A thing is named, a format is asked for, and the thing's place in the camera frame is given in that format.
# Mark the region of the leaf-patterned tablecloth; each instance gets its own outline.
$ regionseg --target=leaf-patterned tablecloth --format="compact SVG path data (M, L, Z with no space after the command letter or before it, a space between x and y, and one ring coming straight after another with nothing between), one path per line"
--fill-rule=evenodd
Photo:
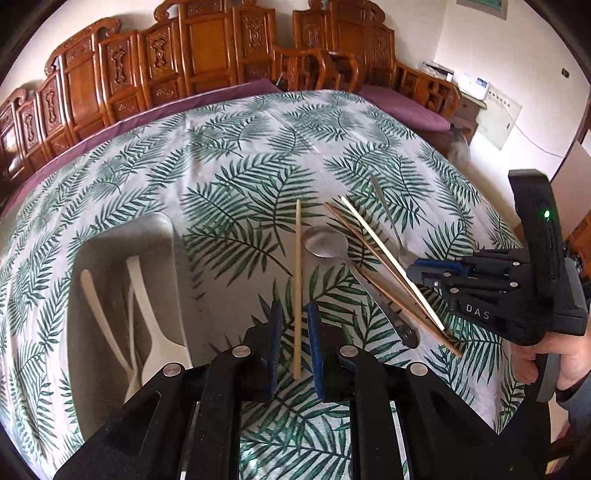
M515 245L479 192L409 129L342 92L283 93L218 103L123 134L39 185L21 206L0 258L0 419L41 477L81 445L70 389L66 310L70 272L84 241L115 225L162 211L191 259L195 308L210 319L212 356L264 322L280 299L291 322L294 204L306 225L339 224L323 202L347 194L385 239L392 234L370 175L376 175L407 248L451 258L479 247ZM350 238L350 256L381 272ZM465 343L455 358L428 335L411 351L334 261L304 254L304 302L380 361L422 359L493 428L501 430L523 390L503 343L446 313ZM279 386L269 405L244 406L243 479L348 476L348 408L320 404L308 372L289 374L293 331L283 336Z

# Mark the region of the wooden chopstick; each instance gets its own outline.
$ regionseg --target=wooden chopstick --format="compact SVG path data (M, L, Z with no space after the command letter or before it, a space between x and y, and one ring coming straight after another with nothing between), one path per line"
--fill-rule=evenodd
M361 223L363 228L365 228L367 230L367 232L371 235L371 237L374 239L374 241L378 244L380 250L382 252L384 252L384 254L388 258L388 260L390 260L390 262L392 262L392 265L396 268L396 270L399 273L399 277L402 278L401 281L404 284L406 284L410 288L410 290L413 292L412 296L418 302L418 304L421 306L421 309L427 314L427 316L433 321L433 323L435 323L437 328L439 328L441 331L444 331L445 327L443 326L437 313L435 313L435 310L433 310L433 308L429 305L429 302L425 299L425 297L423 297L423 294L417 288L417 286L408 279L406 272L404 271L404 269L402 268L400 263L398 263L398 260L396 260L396 258L392 255L392 252L390 250L388 250L388 247L386 247L384 242L382 242L381 238L378 237L378 235L369 226L369 224L365 221L365 219L361 216L361 214L355 209L355 207L351 204L351 202L349 200L347 200L346 197L341 196L340 200L341 200L341 202L343 202L345 204L345 206L354 215L354 217L359 221L359 223Z
M294 361L293 378L301 378L301 202L295 203Z
M347 221L347 219L343 216L343 214L340 213L333 205L331 205L330 203L325 203L324 206L326 208L328 208L335 217L338 218L339 222L341 222L347 228L347 230L349 230L352 234L354 234L354 236L357 237L357 239L364 245L364 247L367 248L372 253L372 255L380 261L380 263L384 267L386 267L386 269L390 272L390 274L394 278L396 278L396 280L398 280L400 282L402 287L413 298L413 300L417 302L417 304L421 308L421 310L424 311L421 303L415 298L414 292L410 289L410 287L406 284L406 282L400 277L399 273L393 269L392 265L390 265L388 262L386 262L382 258L382 256L379 254L379 252L374 247L372 247L372 245L365 239L365 237L361 234L361 232L359 232L353 225L351 225Z
M440 331L426 318L423 318L416 314L416 312L409 309L402 300L394 296L390 291L382 284L378 279L377 275L371 275L369 270L361 265L357 265L357 268L365 279L376 287L384 297L388 298L391 302L395 303L402 311L412 318L416 323L422 325L431 335L433 335L439 343L448 348L456 357L461 358L462 352L450 341L445 332Z

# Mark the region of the human hand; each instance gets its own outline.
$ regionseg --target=human hand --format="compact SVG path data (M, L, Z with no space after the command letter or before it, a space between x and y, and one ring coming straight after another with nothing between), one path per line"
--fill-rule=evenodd
M558 390L567 390L591 370L591 322L582 337L548 332L534 346L511 344L513 373L517 380L531 385L538 378L535 356L538 353L559 353L560 374L556 382Z

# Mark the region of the metal spoon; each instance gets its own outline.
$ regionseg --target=metal spoon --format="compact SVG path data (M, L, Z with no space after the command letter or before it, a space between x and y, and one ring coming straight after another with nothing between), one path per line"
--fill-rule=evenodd
M388 217L388 220L390 220L390 223L392 224L392 228L394 229L394 235L396 235L396 240L398 241L398 254L396 255L396 260L398 260L400 262L400 255L402 255L403 257L406 257L408 250L406 250L406 248L404 248L404 245L402 244L402 240L400 240L398 230L396 230L396 222L394 222L394 219L392 218L392 213L390 212L390 208L388 208L388 203L386 202L386 197L384 196L384 192L382 191L382 187L379 186L378 179L376 177L374 177L373 175L371 177L371 183L374 186L374 190L375 190L376 195L378 196L378 200L382 204L382 207L384 207L384 210L386 210L386 215Z
M417 333L390 308L390 305L379 294L378 290L365 280L365 277L357 270L357 267L355 267L355 264L349 258L347 253L349 241L345 234L329 226L315 226L306 230L301 237L301 241L306 250L312 255L320 258L340 258L348 269L351 270L351 273L359 284L372 297L379 309L382 310L382 313L392 324L394 330L402 340L402 344L409 348L418 347Z

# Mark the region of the metal fork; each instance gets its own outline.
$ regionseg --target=metal fork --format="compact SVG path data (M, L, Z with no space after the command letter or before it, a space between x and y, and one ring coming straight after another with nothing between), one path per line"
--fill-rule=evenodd
M400 255L405 257L406 254L408 253L408 250L406 250L406 248L404 248L404 245L402 244L402 240L400 240L398 230L396 230L396 223L394 222L394 219L392 218L392 213L390 212L390 208L388 208L388 204L386 202L386 197L384 196L384 192L382 191L382 187L379 186L378 179L376 177L374 177L373 175L371 175L371 183L374 186L374 190L375 190L376 195L378 196L378 200L382 204L382 207L384 207L384 210L386 210L386 215L388 217L388 220L390 220L390 224L392 225L392 228L394 229L394 235L396 235L396 240L398 242L398 252L396 253L396 260L398 260L400 262Z

